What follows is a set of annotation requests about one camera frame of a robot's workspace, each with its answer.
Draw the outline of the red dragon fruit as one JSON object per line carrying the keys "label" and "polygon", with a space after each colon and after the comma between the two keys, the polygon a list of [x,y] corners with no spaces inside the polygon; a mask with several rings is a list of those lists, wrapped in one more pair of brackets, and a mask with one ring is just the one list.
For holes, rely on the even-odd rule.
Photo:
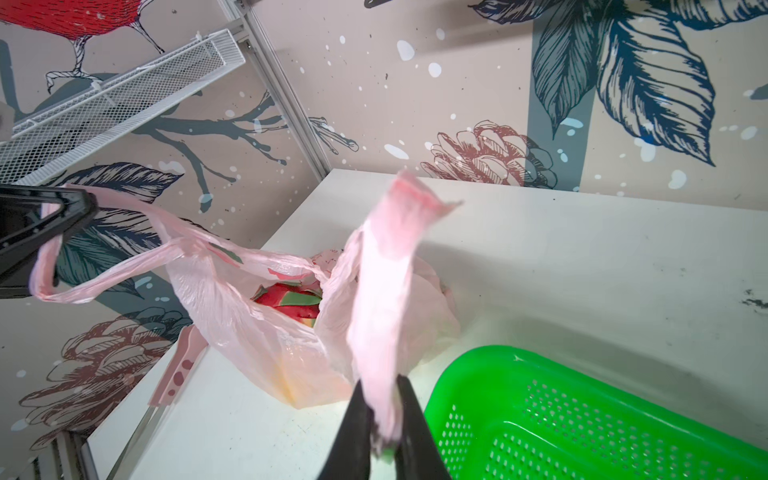
{"label": "red dragon fruit", "polygon": [[315,291],[290,283],[260,286],[251,297],[252,302],[274,309],[308,327],[315,325],[321,300]]}

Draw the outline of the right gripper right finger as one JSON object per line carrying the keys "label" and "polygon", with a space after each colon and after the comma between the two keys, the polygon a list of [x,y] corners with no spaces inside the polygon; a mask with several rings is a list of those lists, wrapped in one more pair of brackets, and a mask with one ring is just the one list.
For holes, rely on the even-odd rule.
{"label": "right gripper right finger", "polygon": [[411,382],[397,377],[402,405],[402,436],[395,453],[397,480],[450,480]]}

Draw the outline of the pink plastic bag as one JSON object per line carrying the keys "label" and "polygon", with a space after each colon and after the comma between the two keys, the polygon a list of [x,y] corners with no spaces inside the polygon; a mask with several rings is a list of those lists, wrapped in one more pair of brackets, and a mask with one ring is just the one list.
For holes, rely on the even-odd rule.
{"label": "pink plastic bag", "polygon": [[36,298],[86,303],[164,267],[204,339],[253,384],[295,408],[345,400],[360,385],[376,439],[401,439],[397,377],[460,330],[446,288],[416,254],[452,204],[401,172],[343,248],[301,257],[239,246],[128,194],[92,194],[101,206],[145,215],[160,245],[56,292],[62,241],[54,238],[40,248],[30,275]]}

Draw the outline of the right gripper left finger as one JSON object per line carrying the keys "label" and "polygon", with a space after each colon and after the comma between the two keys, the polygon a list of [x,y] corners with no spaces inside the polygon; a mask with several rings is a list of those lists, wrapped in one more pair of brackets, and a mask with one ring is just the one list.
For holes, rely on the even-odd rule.
{"label": "right gripper left finger", "polygon": [[373,417],[358,381],[318,480],[369,479]]}

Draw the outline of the green plastic basket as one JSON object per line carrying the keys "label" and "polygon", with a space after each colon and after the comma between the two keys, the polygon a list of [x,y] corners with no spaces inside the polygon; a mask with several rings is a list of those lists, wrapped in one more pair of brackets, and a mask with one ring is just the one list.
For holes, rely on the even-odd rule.
{"label": "green plastic basket", "polygon": [[764,479],[767,453],[538,354],[466,352],[425,409],[454,479]]}

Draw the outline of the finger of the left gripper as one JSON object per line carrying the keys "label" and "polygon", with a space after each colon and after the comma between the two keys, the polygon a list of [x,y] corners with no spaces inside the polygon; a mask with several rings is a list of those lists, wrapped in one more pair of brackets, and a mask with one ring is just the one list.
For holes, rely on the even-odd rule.
{"label": "finger of the left gripper", "polygon": [[38,250],[70,238],[98,213],[96,197],[84,189],[1,186],[1,297],[30,296],[29,277]]}

